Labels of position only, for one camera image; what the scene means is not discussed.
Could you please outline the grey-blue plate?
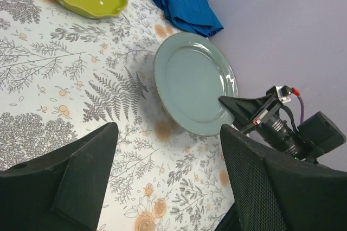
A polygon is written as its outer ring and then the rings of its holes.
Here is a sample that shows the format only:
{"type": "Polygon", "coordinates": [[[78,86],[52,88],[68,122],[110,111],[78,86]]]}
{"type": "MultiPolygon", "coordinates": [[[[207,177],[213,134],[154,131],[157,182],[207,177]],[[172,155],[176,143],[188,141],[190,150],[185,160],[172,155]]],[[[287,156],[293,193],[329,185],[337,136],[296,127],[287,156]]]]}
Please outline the grey-blue plate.
{"type": "Polygon", "coordinates": [[[197,34],[177,33],[158,48],[154,60],[155,85],[172,119],[198,136],[215,136],[234,116],[219,97],[238,97],[233,69],[224,54],[197,34]]]}

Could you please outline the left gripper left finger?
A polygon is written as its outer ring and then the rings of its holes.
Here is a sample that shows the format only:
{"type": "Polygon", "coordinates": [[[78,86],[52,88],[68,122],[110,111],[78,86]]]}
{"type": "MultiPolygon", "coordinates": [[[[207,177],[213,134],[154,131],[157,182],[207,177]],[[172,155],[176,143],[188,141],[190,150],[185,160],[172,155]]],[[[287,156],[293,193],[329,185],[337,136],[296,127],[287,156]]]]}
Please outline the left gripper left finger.
{"type": "Polygon", "coordinates": [[[96,230],[117,123],[1,171],[1,230],[96,230]]]}

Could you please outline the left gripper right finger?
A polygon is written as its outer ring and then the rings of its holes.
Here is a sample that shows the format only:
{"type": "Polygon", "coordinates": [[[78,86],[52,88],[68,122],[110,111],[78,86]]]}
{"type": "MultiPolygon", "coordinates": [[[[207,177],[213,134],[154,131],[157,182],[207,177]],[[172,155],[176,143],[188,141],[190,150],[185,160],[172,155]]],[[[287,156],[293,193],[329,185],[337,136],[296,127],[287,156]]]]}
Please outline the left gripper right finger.
{"type": "Polygon", "coordinates": [[[234,204],[220,230],[346,230],[346,173],[220,130],[234,204]]]}

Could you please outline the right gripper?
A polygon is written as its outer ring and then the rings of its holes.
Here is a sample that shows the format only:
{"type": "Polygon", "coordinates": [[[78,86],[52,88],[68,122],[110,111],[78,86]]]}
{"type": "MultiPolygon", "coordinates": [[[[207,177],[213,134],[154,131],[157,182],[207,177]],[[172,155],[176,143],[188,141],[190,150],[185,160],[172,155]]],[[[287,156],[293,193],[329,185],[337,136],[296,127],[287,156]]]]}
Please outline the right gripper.
{"type": "Polygon", "coordinates": [[[275,150],[293,158],[301,157],[301,140],[293,114],[275,96],[269,94],[255,99],[221,96],[219,102],[235,117],[233,125],[240,132],[256,131],[275,150]],[[291,127],[280,118],[281,108],[289,114],[291,127]]]}

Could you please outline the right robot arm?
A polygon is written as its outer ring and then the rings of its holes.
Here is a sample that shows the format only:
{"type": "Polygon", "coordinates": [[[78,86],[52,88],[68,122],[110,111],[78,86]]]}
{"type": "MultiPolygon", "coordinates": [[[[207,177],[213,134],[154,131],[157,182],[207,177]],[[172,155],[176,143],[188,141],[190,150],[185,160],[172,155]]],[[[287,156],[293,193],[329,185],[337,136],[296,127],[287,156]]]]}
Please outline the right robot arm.
{"type": "Polygon", "coordinates": [[[319,111],[298,126],[289,96],[268,92],[257,99],[221,96],[220,103],[235,117],[234,126],[243,134],[256,131],[273,149],[298,160],[317,164],[317,158],[346,142],[345,134],[319,111]]]}

